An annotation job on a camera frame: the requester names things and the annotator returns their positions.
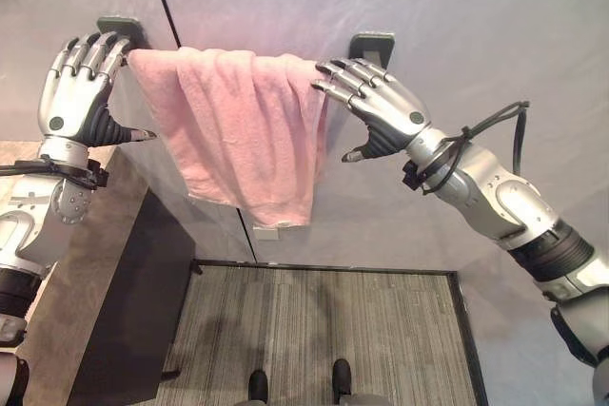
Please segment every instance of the towel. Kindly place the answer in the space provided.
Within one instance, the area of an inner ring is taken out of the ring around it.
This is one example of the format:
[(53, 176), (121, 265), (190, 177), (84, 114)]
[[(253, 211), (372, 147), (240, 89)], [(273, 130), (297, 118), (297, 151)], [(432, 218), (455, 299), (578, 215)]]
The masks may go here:
[(180, 48), (136, 49), (128, 64), (190, 196), (242, 208), (263, 227), (309, 224), (325, 157), (314, 62)]

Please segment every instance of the shoe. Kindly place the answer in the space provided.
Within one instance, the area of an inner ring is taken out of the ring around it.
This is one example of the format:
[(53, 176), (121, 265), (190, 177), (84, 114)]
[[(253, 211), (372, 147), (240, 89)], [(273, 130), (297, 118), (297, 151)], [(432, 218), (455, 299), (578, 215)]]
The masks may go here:
[(248, 399), (258, 399), (264, 404), (268, 403), (268, 379), (263, 370), (256, 370), (249, 376), (247, 386)]
[(339, 358), (332, 367), (332, 393), (334, 404), (339, 404), (342, 395), (351, 395), (351, 367), (344, 358)]

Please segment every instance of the floor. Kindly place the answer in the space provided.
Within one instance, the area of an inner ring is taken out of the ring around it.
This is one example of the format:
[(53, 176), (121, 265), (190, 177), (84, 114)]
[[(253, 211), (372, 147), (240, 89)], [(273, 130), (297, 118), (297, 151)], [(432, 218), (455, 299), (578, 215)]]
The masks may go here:
[(476, 405), (448, 278), (206, 266), (192, 278), (152, 405), (232, 405), (263, 367), (271, 405), (331, 403), (335, 358), (354, 392), (396, 406)]

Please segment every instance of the black cable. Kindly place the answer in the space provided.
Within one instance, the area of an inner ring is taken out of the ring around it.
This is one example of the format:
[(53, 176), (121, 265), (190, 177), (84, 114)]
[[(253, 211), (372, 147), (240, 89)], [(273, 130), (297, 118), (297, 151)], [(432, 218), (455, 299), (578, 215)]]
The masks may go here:
[(514, 149), (512, 153), (512, 170), (516, 176), (521, 175), (522, 145), (524, 144), (524, 128), (526, 127), (526, 109), (521, 111), (516, 121), (514, 131)]
[(442, 180), (429, 189), (423, 189), (422, 194), (432, 194), (438, 192), (443, 186), (448, 183), (450, 177), (453, 175), (459, 162), (461, 161), (463, 154), (469, 144), (469, 141), (474, 137), (483, 133), (487, 128), (490, 128), (498, 123), (511, 119), (518, 116), (516, 122), (516, 130), (514, 131), (514, 147), (512, 155), (512, 168), (513, 173), (517, 176), (521, 174), (521, 155), (522, 155), (522, 144), (524, 142), (524, 128), (526, 126), (526, 109), (529, 108), (529, 102), (515, 102), (505, 108), (500, 109), (495, 114), (488, 118), (480, 121), (473, 127), (465, 126), (462, 128), (462, 134), (457, 137), (447, 137), (442, 139), (442, 143), (452, 143), (451, 148), (456, 148), (457, 152), (454, 154), (455, 159), (453, 160), (448, 172), (444, 175)]
[(28, 166), (15, 166), (15, 165), (0, 165), (0, 178), (6, 176), (17, 176), (17, 175), (41, 175), (50, 174), (55, 176), (61, 176), (73, 184), (80, 185), (86, 189), (95, 190), (97, 185), (90, 182), (87, 179), (78, 179), (68, 173), (65, 173), (57, 168), (57, 166), (50, 162), (41, 163), (40, 166), (29, 164)]

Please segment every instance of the gray wall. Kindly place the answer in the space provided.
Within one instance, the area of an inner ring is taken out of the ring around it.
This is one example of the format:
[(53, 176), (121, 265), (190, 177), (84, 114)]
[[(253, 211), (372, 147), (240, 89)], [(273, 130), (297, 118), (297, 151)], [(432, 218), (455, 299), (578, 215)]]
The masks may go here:
[[(0, 0), (0, 139), (41, 138), (36, 110), (53, 58), (70, 36), (96, 30), (97, 18), (105, 15), (136, 17), (153, 48), (176, 48), (161, 0)], [(158, 131), (128, 69), (119, 74), (110, 107), (124, 124)], [(251, 261), (236, 211), (190, 202), (162, 141), (124, 150), (198, 242), (201, 257)]]
[[(393, 31), (391, 70), (447, 132), (530, 99), (524, 173), (607, 248), (609, 0), (167, 1), (183, 44), (197, 48), (318, 59), (344, 54), (357, 31)], [(47, 65), (68, 35), (90, 30), (98, 16), (134, 15), (154, 47), (175, 48), (159, 0), (0, 0), (0, 8), (2, 139), (39, 138), (35, 109)], [(113, 95), (119, 119), (155, 128), (140, 89), (122, 73)], [(498, 126), (480, 138), (507, 164), (512, 129)], [(404, 156), (339, 162), (364, 140), (363, 126), (333, 106), (313, 224), (256, 243), (259, 260), (459, 270), (490, 403), (589, 404), (591, 371), (566, 352), (526, 274), (456, 211), (400, 184)], [(189, 203), (161, 142), (126, 151), (202, 256), (251, 259), (235, 211)]]

